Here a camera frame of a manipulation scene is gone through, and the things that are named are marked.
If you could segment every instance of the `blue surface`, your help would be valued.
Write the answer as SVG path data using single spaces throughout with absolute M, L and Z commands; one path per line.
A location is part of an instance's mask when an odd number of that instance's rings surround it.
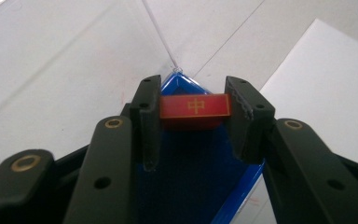
M 191 78 L 173 73 L 163 95 L 208 94 Z M 229 223 L 262 171 L 232 156 L 223 126 L 200 132 L 164 132 L 159 164 L 138 166 L 140 223 Z

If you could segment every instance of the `white floor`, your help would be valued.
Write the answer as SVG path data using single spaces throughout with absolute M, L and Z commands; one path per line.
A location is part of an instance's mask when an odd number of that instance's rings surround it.
M 260 90 L 316 18 L 358 41 L 358 1 L 147 2 L 179 66 L 213 92 L 226 76 Z M 95 123 L 118 114 L 143 77 L 171 68 L 140 0 L 6 0 L 0 162 L 26 148 L 59 158 L 86 145 Z M 267 223 L 269 215 L 237 222 Z

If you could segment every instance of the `red block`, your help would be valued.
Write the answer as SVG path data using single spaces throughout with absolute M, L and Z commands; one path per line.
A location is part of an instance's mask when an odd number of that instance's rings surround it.
M 161 96 L 160 118 L 165 130 L 208 130 L 231 115 L 227 94 Z

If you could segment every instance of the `blue tray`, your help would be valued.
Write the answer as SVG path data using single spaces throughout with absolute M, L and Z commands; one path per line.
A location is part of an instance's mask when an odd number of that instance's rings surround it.
M 197 82 L 173 73 L 161 94 L 209 94 Z M 229 223 L 263 165 L 236 160 L 223 126 L 210 131 L 164 132 L 159 164 L 138 166 L 139 223 Z

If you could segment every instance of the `yellow marking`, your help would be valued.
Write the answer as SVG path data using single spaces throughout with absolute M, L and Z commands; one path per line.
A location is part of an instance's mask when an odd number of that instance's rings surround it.
M 194 109 L 194 114 L 199 114 L 199 108 L 204 109 L 205 108 L 205 102 L 204 101 L 197 101 L 197 98 L 194 98 L 194 101 L 187 102 L 187 108 L 188 109 Z

